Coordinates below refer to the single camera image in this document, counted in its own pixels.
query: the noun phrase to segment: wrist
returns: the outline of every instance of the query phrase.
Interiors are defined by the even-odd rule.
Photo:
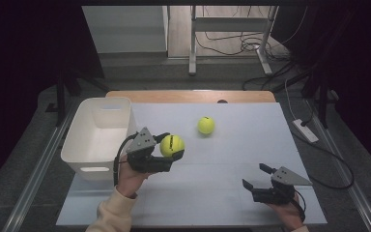
[[[287,226],[287,229],[289,231],[295,231],[301,227],[303,227],[303,223],[302,221],[293,221],[292,223],[290,223],[289,225],[286,225]]]
[[[120,192],[124,197],[134,199],[137,197],[137,194],[132,190],[125,188],[123,185],[116,186],[116,190]]]

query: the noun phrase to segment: white cabinet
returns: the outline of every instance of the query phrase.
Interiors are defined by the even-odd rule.
[[[166,6],[82,9],[98,53],[167,51]]]

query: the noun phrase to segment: wooden table edge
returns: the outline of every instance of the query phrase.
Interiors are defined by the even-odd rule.
[[[229,103],[276,102],[270,91],[234,90],[132,90],[110,91],[107,98],[128,98],[141,103]]]

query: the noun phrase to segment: power strip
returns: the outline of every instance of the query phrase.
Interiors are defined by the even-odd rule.
[[[303,127],[301,125],[301,119],[294,120],[292,123],[309,142],[314,143],[319,140],[318,137],[309,129],[309,127]]]

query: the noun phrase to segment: black curtain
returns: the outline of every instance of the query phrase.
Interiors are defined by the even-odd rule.
[[[80,6],[0,1],[0,168],[28,126],[42,90],[61,74],[78,94],[73,80],[79,76],[71,70],[103,77]]]

